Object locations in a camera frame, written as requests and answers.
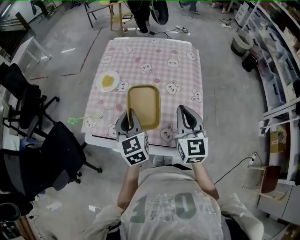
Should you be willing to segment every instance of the red line on floor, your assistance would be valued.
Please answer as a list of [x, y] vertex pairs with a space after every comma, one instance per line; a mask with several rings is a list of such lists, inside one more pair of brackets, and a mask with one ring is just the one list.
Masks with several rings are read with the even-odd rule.
[[78, 73], [70, 73], [70, 74], [66, 74], [66, 75], [61, 75], [62, 77], [65, 77], [65, 76], [71, 76], [71, 75], [77, 75]]
[[30, 81], [31, 81], [31, 80], [44, 79], [44, 78], [48, 78], [48, 77], [49, 77], [49, 76], [47, 76], [47, 77], [36, 77], [36, 78], [31, 78]]
[[97, 37], [98, 37], [99, 34], [100, 34], [101, 29], [102, 29], [102, 28], [100, 28], [100, 30], [99, 30], [97, 36], [95, 37], [95, 40], [93, 41], [92, 45], [90, 46], [90, 49], [89, 49], [88, 53], [87, 53], [86, 56], [85, 56], [85, 59], [84, 59], [84, 61], [83, 61], [83, 64], [81, 65], [81, 68], [80, 68], [80, 73], [81, 73], [81, 70], [83, 69], [83, 66], [84, 66], [84, 64], [85, 64], [85, 61], [86, 61], [86, 59], [87, 59], [87, 57], [88, 57], [88, 55], [89, 55], [89, 53], [90, 53], [90, 50], [92, 49], [92, 46], [94, 45], [94, 43], [95, 43]]

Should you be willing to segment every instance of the pasta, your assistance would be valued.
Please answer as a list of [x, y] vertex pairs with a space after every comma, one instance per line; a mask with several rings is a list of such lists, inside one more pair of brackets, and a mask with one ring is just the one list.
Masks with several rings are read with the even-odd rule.
[[114, 77], [109, 76], [109, 75], [104, 76], [104, 78], [102, 80], [102, 87], [107, 88], [107, 87], [112, 86], [113, 81], [114, 81]]

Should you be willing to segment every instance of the concrete floor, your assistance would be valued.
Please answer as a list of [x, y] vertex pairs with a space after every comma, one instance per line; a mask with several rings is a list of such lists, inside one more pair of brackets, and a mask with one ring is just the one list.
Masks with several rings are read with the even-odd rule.
[[[65, 123], [82, 143], [84, 136], [80, 133], [81, 123], [70, 125], [67, 120], [68, 117], [84, 115], [102, 53], [109, 40], [120, 37], [119, 26], [114, 25], [113, 31], [110, 31], [109, 10], [103, 9], [95, 13], [97, 20], [92, 18], [94, 28], [91, 28], [84, 6], [66, 11], [66, 4], [50, 20], [38, 23], [40, 19], [36, 19], [31, 23], [38, 41], [52, 54], [52, 59], [42, 58], [36, 64], [25, 58], [22, 70], [28, 80], [32, 79], [30, 83], [40, 85], [42, 93], [49, 99], [60, 97], [60, 102], [54, 103], [48, 113], [53, 119]], [[169, 33], [169, 36], [189, 41], [199, 49], [204, 97], [203, 120], [210, 148], [204, 165], [215, 182], [254, 151], [260, 154], [264, 162], [268, 145], [264, 138], [258, 136], [258, 121], [265, 111], [259, 76], [255, 71], [246, 72], [241, 66], [241, 58], [230, 49], [238, 26], [234, 23], [233, 29], [223, 29], [219, 25], [219, 18], [233, 18], [233, 15], [223, 15], [219, 8], [212, 9], [209, 5], [210, 2], [198, 2], [200, 14], [194, 15], [186, 11], [188, 8], [180, 10], [176, 2], [168, 2], [168, 23], [160, 26], [150, 17], [150, 25], [154, 32], [171, 30], [175, 25], [186, 27], [191, 32], [189, 35]], [[130, 21], [127, 27], [135, 27], [135, 22]], [[136, 37], [135, 31], [130, 30], [126, 36]], [[165, 38], [163, 34], [155, 37]], [[32, 51], [42, 57], [40, 52], [35, 49]], [[47, 120], [44, 125], [46, 132], [52, 127]], [[59, 192], [47, 189], [45, 195], [40, 195], [31, 214], [39, 215], [35, 223], [44, 239], [50, 234], [63, 240], [78, 239], [95, 217], [89, 205], [102, 208], [117, 200], [128, 168], [125, 161], [111, 149], [88, 145], [85, 153], [88, 162], [102, 166], [103, 173], [97, 174], [83, 167], [81, 184], [68, 184]], [[151, 167], [152, 159], [153, 156], [141, 168]], [[248, 160], [245, 160], [223, 178], [217, 188], [221, 196], [237, 193], [240, 200], [258, 216], [261, 213], [255, 209], [257, 196], [242, 189], [247, 164]]]

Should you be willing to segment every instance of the rectangular tray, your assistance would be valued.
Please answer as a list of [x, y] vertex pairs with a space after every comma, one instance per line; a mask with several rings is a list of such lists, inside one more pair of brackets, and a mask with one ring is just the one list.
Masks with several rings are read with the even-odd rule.
[[155, 86], [136, 85], [131, 87], [127, 93], [127, 116], [129, 116], [130, 108], [135, 111], [142, 130], [153, 130], [159, 126], [160, 94]]

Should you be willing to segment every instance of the pink checkered tablecloth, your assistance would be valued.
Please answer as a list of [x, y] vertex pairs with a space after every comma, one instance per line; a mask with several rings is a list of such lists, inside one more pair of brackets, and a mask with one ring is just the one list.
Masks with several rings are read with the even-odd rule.
[[[161, 121], [147, 131], [149, 143], [175, 146], [177, 107], [186, 105], [203, 118], [203, 90], [199, 51], [191, 44], [160, 38], [133, 37], [109, 41], [94, 82], [107, 70], [120, 75], [114, 91], [104, 93], [92, 85], [82, 132], [115, 138], [115, 123], [126, 110], [127, 90], [134, 85], [152, 84], [159, 89]], [[106, 110], [103, 118], [97, 114]]]

